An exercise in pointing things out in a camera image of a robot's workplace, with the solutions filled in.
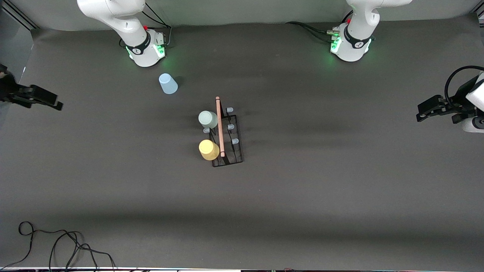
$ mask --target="dark gray tabletop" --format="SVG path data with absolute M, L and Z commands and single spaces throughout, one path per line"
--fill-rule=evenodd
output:
M 114 31 L 34 33 L 22 84 L 65 106 L 10 107 L 1 263 L 26 253 L 16 228 L 31 220 L 83 232 L 118 266 L 484 271 L 483 135 L 415 120 L 452 71 L 484 64 L 477 17 L 375 35 L 345 63 L 294 25 L 179 27 L 167 58 L 140 68 Z M 240 118 L 242 164 L 198 153 L 215 96 Z M 35 239 L 23 266 L 47 264 L 55 237 Z M 63 265 L 72 246 L 59 246 Z

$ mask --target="wooden handle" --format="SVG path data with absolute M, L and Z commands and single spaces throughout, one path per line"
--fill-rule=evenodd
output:
M 220 142 L 220 156 L 225 157 L 224 132 L 222 130 L 222 106 L 220 105 L 220 97 L 215 97 L 215 102 L 217 103 L 218 141 Z

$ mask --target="cable connector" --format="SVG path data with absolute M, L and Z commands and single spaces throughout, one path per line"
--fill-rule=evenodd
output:
M 339 37 L 339 31 L 337 31 L 337 30 L 327 30 L 326 34 L 331 35 L 331 36 L 335 36 L 335 37 Z

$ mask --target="yellow cup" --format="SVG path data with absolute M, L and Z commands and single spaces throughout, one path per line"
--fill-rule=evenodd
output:
M 198 150 L 200 150 L 200 154 L 202 154 L 202 157 L 207 161 L 213 161 L 220 153 L 218 145 L 210 140 L 201 141 L 198 145 Z

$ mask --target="table surface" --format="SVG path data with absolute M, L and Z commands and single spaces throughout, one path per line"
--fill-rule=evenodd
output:
M 415 119 L 452 71 L 484 64 L 477 17 L 375 35 L 346 63 L 299 26 L 179 27 L 167 58 L 140 68 L 114 31 L 34 32 L 21 83 L 65 105 L 9 109 L 1 263 L 26 253 L 16 228 L 30 220 L 83 232 L 118 266 L 483 271 L 483 136 Z M 242 164 L 198 153 L 216 96 L 240 119 Z M 47 265 L 54 240 L 37 235 L 21 265 Z M 62 266 L 72 245 L 59 247 Z

